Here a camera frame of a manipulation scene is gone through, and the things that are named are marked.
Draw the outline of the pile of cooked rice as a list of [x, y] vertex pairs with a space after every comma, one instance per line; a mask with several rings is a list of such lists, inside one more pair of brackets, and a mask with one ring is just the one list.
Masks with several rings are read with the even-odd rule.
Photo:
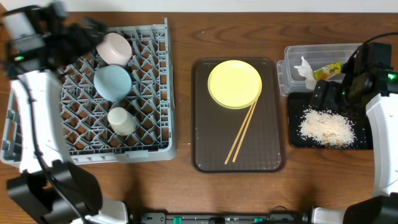
[[331, 110], [305, 109], [302, 118], [298, 129], [302, 139], [331, 147], [351, 146], [357, 140], [354, 123]]

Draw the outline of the blue bowl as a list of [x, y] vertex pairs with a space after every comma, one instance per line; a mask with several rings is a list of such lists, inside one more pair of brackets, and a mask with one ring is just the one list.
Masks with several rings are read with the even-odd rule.
[[115, 103], [122, 101], [132, 89], [130, 74], [117, 65], [97, 69], [93, 82], [96, 91], [104, 99]]

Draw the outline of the white paper cup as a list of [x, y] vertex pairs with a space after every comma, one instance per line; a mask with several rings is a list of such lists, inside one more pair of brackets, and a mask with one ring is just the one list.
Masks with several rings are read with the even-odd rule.
[[122, 107], [111, 109], [108, 112], [107, 119], [113, 131], [120, 136], [132, 134], [136, 129], [133, 115]]

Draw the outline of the yellow plate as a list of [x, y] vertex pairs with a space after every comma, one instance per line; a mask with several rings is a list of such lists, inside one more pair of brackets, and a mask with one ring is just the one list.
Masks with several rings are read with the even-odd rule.
[[219, 63], [209, 74], [208, 91], [221, 106], [240, 110], [252, 105], [262, 91], [259, 72], [242, 60]]

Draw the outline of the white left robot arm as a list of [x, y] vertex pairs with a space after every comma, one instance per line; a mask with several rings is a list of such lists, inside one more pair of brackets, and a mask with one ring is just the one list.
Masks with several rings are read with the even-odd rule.
[[7, 181], [10, 198], [37, 223], [127, 223], [125, 204], [104, 197], [95, 176], [70, 158], [55, 73], [96, 47], [106, 26], [92, 19], [64, 26], [62, 18], [23, 12], [2, 21], [11, 37], [6, 68], [22, 131], [21, 174]]

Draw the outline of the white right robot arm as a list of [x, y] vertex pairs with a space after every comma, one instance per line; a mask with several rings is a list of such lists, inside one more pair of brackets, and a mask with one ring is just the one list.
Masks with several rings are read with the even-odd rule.
[[397, 72], [377, 70], [342, 83], [320, 80], [311, 103], [316, 108], [337, 103], [359, 105], [365, 111], [373, 138], [374, 188], [368, 200], [345, 210], [314, 208], [312, 223], [397, 223]]

